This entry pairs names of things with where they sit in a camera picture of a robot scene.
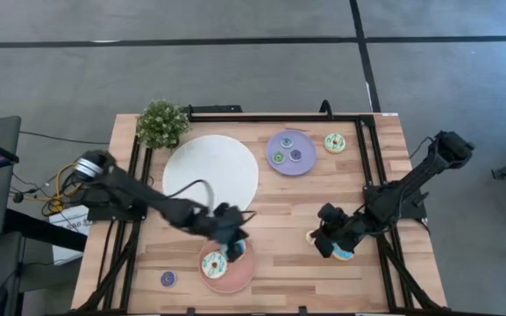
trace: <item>potted plant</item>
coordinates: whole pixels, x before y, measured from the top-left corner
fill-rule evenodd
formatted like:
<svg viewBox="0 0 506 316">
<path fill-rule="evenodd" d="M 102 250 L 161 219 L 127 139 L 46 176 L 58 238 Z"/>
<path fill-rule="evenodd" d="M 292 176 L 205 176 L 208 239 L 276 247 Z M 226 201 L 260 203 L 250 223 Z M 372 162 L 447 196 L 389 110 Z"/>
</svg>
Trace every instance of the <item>potted plant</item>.
<svg viewBox="0 0 506 316">
<path fill-rule="evenodd" d="M 136 134 L 150 148 L 175 148 L 179 145 L 181 134 L 189 129 L 189 118 L 181 107 L 160 100 L 152 101 L 138 117 Z"/>
</svg>

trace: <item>wooden table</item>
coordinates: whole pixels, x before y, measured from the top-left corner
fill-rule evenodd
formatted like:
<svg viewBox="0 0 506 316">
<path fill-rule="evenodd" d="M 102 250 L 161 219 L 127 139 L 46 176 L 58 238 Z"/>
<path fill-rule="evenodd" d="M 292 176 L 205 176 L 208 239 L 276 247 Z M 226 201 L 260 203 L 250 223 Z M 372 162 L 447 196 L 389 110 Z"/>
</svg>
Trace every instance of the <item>wooden table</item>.
<svg viewBox="0 0 506 316">
<path fill-rule="evenodd" d="M 381 114 L 374 117 L 388 180 L 399 179 L 411 170 L 400 119 Z M 110 152 L 125 169 L 136 118 L 131 114 L 118 115 L 111 137 Z M 324 259 L 305 241 L 306 232 L 317 227 L 317 212 L 324 203 L 331 202 L 346 212 L 363 203 L 361 187 L 365 179 L 354 123 L 193 123 L 191 127 L 182 143 L 206 134 L 226 135 L 240 140 L 257 159 L 259 188 L 249 209 L 259 214 L 245 226 L 257 254 L 255 277 L 244 290 L 233 295 L 210 291 L 197 267 L 198 252 L 205 239 L 169 227 L 159 213 L 150 210 L 141 227 L 129 312 L 186 312 L 187 307 L 195 307 L 197 312 L 297 312 L 299 305 L 306 305 L 309 312 L 388 310 L 374 238 L 366 237 L 348 262 Z M 267 163 L 266 143 L 283 129 L 300 130 L 317 146 L 317 164 L 306 176 L 281 176 Z M 328 133 L 343 134 L 346 151 L 328 153 L 323 146 Z M 364 134 L 373 179 L 377 180 L 371 140 L 367 130 Z M 140 160 L 144 156 L 144 149 L 141 150 Z M 156 190 L 162 190 L 162 172 L 170 155 L 168 150 L 153 153 L 150 174 Z M 95 223 L 90 229 L 72 308 L 81 305 L 96 288 L 108 225 Z M 401 220 L 398 227 L 407 268 L 433 300 L 445 305 L 428 233 L 414 220 Z M 178 276 L 173 288 L 160 284 L 160 276 L 167 270 Z M 396 302 L 403 305 L 398 275 L 392 267 L 391 270 Z M 118 306 L 123 280 L 121 273 L 113 307 Z"/>
</svg>

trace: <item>gray carpet floor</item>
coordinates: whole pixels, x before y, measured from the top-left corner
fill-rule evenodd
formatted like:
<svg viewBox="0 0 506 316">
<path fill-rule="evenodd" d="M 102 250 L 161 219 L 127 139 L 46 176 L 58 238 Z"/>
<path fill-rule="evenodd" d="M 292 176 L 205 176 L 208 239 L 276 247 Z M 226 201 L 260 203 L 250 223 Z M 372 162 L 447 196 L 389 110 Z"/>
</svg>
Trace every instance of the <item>gray carpet floor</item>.
<svg viewBox="0 0 506 316">
<path fill-rule="evenodd" d="M 358 2 L 367 37 L 506 35 L 506 1 Z M 344 0 L 0 0 L 0 42 L 355 34 Z M 381 110 L 400 113 L 410 151 L 440 129 L 477 146 L 425 186 L 431 239 L 449 306 L 506 314 L 506 180 L 490 175 L 506 164 L 506 42 L 367 49 Z M 159 98 L 248 112 L 316 111 L 326 98 L 334 111 L 371 111 L 356 43 L 0 48 L 0 117 L 21 116 L 26 131 L 107 140 L 117 113 Z M 42 183 L 91 148 L 22 135 L 15 171 Z M 39 205 L 13 208 L 41 218 Z M 29 242 L 26 257 L 48 262 L 51 249 Z M 65 312 L 77 270 L 47 272 L 52 286 L 27 293 L 24 314 Z"/>
</svg>

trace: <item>pink plate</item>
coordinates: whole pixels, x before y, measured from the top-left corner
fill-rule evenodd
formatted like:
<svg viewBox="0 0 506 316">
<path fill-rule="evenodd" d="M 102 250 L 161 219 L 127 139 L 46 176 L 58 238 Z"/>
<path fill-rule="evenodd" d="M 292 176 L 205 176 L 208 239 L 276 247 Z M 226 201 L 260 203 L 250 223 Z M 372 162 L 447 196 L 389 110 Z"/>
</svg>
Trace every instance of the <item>pink plate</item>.
<svg viewBox="0 0 506 316">
<path fill-rule="evenodd" d="M 208 278 L 203 273 L 201 264 L 207 254 L 219 250 L 219 245 L 215 241 L 207 241 L 203 245 L 198 256 L 198 270 L 200 271 L 202 280 L 210 289 L 219 293 L 231 294 L 243 290 L 251 282 L 255 267 L 254 249 L 250 242 L 245 241 L 245 243 L 245 254 L 236 262 L 228 263 L 225 274 L 217 279 Z"/>
</svg>

